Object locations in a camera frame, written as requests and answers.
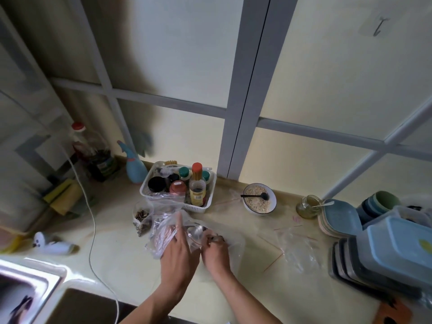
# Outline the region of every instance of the metal hook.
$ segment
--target metal hook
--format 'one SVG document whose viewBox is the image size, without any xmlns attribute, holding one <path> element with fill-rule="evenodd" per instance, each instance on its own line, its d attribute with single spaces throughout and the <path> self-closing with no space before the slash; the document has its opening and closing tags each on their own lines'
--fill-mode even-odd
<svg viewBox="0 0 432 324">
<path fill-rule="evenodd" d="M 382 23 L 390 20 L 390 18 L 384 18 L 384 17 L 380 17 L 379 20 L 381 20 L 381 22 L 379 23 L 377 29 L 375 29 L 375 33 L 374 33 L 374 37 L 377 36 L 381 31 L 379 31 L 379 28 L 381 27 Z"/>
</svg>

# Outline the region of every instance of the open glass jar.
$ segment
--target open glass jar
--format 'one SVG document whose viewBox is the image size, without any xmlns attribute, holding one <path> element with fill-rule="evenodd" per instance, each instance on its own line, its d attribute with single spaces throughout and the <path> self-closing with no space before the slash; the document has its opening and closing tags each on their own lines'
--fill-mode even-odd
<svg viewBox="0 0 432 324">
<path fill-rule="evenodd" d="M 303 199 L 297 204 L 297 206 L 295 206 L 295 210 L 300 215 L 300 217 L 305 219 L 311 219 L 318 216 L 318 214 L 321 212 L 321 207 L 314 206 L 319 206 L 321 204 L 322 200 L 320 198 L 310 194 L 309 196 L 303 197 Z"/>
</svg>

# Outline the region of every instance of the sink rim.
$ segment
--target sink rim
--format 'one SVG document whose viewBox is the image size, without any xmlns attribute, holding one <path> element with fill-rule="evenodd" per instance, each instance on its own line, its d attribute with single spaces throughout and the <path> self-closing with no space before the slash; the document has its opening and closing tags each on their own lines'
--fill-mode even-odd
<svg viewBox="0 0 432 324">
<path fill-rule="evenodd" d="M 61 280 L 61 276 L 0 259 L 0 275 L 29 284 L 34 290 L 33 302 L 25 315 L 31 323 Z"/>
</svg>

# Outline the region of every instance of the yellow label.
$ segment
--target yellow label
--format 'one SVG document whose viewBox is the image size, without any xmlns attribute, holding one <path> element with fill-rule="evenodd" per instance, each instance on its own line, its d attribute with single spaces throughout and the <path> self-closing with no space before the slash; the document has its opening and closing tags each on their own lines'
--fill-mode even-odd
<svg viewBox="0 0 432 324">
<path fill-rule="evenodd" d="M 194 192 L 189 190 L 191 193 L 191 203 L 194 206 L 201 207 L 204 204 L 204 197 L 206 196 L 206 190 L 202 190 L 201 192 Z"/>
<path fill-rule="evenodd" d="M 432 245 L 429 241 L 426 240 L 419 240 L 420 246 L 423 248 L 424 251 L 426 251 L 429 254 L 432 254 Z"/>
</svg>

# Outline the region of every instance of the forearm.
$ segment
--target forearm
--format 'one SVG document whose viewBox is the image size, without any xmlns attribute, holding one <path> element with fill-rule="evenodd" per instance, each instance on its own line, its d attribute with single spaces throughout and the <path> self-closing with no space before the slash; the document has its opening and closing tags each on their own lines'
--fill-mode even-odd
<svg viewBox="0 0 432 324">
<path fill-rule="evenodd" d="M 282 324 L 231 273 L 215 281 L 240 324 Z"/>
<path fill-rule="evenodd" d="M 173 296 L 159 286 L 141 305 L 135 308 L 121 324 L 154 324 L 168 316 L 181 296 Z"/>
</svg>

